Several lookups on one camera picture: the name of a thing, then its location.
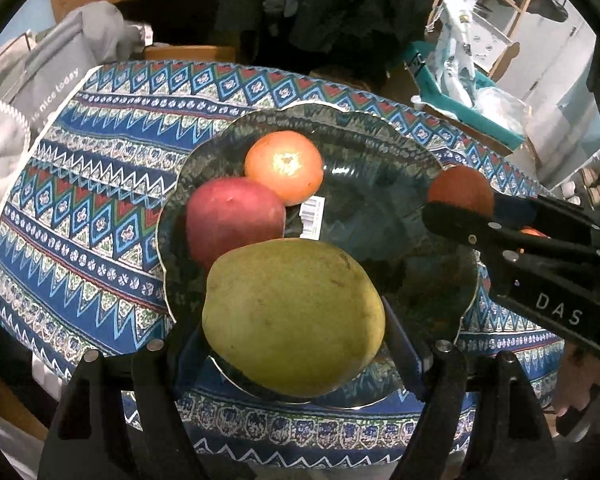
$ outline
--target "hand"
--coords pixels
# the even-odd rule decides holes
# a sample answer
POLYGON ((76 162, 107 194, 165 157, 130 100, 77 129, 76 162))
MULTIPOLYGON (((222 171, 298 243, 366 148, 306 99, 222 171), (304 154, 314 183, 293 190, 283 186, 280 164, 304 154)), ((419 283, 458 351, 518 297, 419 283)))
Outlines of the hand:
POLYGON ((564 415, 570 406, 582 411, 590 401, 589 390, 594 384, 600 386, 600 360, 566 342, 552 400, 556 415, 564 415))

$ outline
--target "patterned tablecloth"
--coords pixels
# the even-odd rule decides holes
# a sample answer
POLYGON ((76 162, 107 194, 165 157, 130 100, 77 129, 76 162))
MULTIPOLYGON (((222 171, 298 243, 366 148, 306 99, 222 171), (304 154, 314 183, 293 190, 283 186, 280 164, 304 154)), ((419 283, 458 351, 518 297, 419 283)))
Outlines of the patterned tablecloth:
MULTIPOLYGON (((347 86, 267 68, 127 62, 98 69, 34 150, 0 217, 0 317, 13 336, 69 379, 83 352, 133 352, 171 327, 156 252, 160 208, 187 155, 254 109, 320 101, 389 121, 443 163, 477 168, 507 194, 539 187, 459 130, 408 106, 347 86)), ((458 344, 471 354, 516 352, 545 402, 563 343, 494 304, 480 269, 458 344)), ((129 424, 140 427, 133 395, 129 424)), ((467 396, 456 433, 474 416, 467 396)), ((200 452, 283 466, 398 459, 421 404, 397 391, 360 410, 267 406, 222 379, 211 362, 178 403, 200 452)))

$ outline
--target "dark green plate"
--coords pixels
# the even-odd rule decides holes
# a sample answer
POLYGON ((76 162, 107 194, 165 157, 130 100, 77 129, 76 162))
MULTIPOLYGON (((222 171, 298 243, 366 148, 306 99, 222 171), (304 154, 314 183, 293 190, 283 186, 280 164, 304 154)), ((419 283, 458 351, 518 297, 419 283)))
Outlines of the dark green plate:
MULTIPOLYGON (((430 234, 422 223, 427 189, 442 167, 416 141, 381 118, 323 104, 244 115, 184 163, 158 223, 158 252, 172 316, 177 320, 179 312, 204 303, 203 269, 187 253, 184 211, 189 196, 213 178, 243 176, 250 147, 277 130, 304 134, 322 154, 324 180, 316 193, 325 199, 320 240, 359 261, 411 330, 455 340, 462 314, 477 291, 478 270, 472 250, 430 234)), ((288 208, 285 236, 298 237, 301 232, 299 206, 288 208)), ((240 389, 279 402, 355 408, 378 402, 401 387, 385 348, 358 377, 316 399, 279 396, 217 356, 214 361, 240 389)))

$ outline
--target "table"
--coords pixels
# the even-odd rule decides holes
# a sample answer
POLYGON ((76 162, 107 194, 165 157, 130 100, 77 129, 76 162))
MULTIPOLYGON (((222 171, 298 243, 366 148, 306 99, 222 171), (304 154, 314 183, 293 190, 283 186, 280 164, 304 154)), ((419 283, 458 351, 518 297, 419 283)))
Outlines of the table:
MULTIPOLYGON (((19 175, 0 216, 0 318, 58 376, 89 348, 134 352, 171 327, 156 252, 160 208, 187 155, 258 108, 313 100, 362 110, 416 139, 443 164, 483 172, 496 189, 541 188, 448 123, 344 85, 268 68, 195 62, 100 67, 60 112, 19 175)), ((517 354, 547 402, 563 342, 494 304, 480 287, 458 339, 472 354, 517 354)), ((141 421, 124 393, 129 424, 141 421)), ((267 406, 207 362, 178 402, 199 452, 281 466, 355 466, 397 460, 422 405, 405 391, 359 410, 267 406)), ((465 399, 455 448, 474 417, 465 399)))

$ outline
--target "green mango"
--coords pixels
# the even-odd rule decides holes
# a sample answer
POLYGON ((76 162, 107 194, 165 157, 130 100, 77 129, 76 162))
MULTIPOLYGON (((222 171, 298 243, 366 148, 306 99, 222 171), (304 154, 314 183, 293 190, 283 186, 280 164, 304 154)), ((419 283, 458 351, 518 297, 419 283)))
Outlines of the green mango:
POLYGON ((279 394, 315 397, 358 375, 384 337, 382 301, 343 250, 280 238, 218 258, 202 327, 211 348, 279 394))

